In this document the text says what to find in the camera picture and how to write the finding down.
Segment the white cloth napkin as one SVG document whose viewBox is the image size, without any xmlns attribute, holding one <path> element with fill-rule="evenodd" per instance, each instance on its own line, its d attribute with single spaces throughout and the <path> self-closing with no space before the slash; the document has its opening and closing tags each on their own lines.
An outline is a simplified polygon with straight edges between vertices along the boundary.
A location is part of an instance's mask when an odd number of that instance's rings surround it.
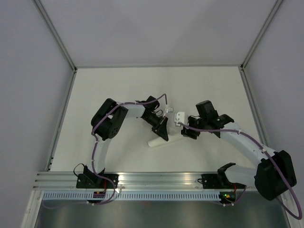
<svg viewBox="0 0 304 228">
<path fill-rule="evenodd" d="M 178 131 L 174 128 L 169 128 L 168 129 L 168 141 L 164 140 L 161 137 L 158 137 L 158 138 L 148 141 L 148 146 L 150 148 L 155 148 L 155 147 L 177 142 L 181 139 L 183 139 L 183 136 L 181 135 L 180 131 Z"/>
</svg>

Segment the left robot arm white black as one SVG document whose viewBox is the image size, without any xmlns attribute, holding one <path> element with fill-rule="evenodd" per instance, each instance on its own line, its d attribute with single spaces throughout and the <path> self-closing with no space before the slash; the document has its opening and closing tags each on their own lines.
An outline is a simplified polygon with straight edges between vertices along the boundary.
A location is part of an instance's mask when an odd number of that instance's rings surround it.
<svg viewBox="0 0 304 228">
<path fill-rule="evenodd" d="M 91 120 L 91 135 L 95 138 L 92 155 L 77 176 L 78 189 L 115 189 L 117 174 L 105 173 L 105 159 L 112 139 L 118 134 L 125 119 L 141 118 L 152 127 L 152 132 L 164 141 L 169 140 L 168 118 L 158 116 L 160 98 L 149 96 L 145 101 L 119 103 L 108 98 Z"/>
</svg>

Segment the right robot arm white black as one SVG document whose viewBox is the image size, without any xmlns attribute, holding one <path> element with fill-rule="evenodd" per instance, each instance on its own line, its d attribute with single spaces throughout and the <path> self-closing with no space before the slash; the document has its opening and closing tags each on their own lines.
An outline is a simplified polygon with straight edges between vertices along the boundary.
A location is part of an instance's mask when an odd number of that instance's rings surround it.
<svg viewBox="0 0 304 228">
<path fill-rule="evenodd" d="M 217 183 L 223 188 L 232 184 L 255 187 L 266 200 L 273 200 L 297 184 L 289 153 L 279 152 L 259 143 L 245 133 L 227 114 L 219 115 L 211 101 L 196 104 L 198 116 L 187 116 L 184 112 L 175 114 L 176 126 L 181 126 L 181 135 L 194 140 L 201 132 L 215 134 L 234 146 L 253 165 L 243 167 L 229 162 L 217 170 Z"/>
</svg>

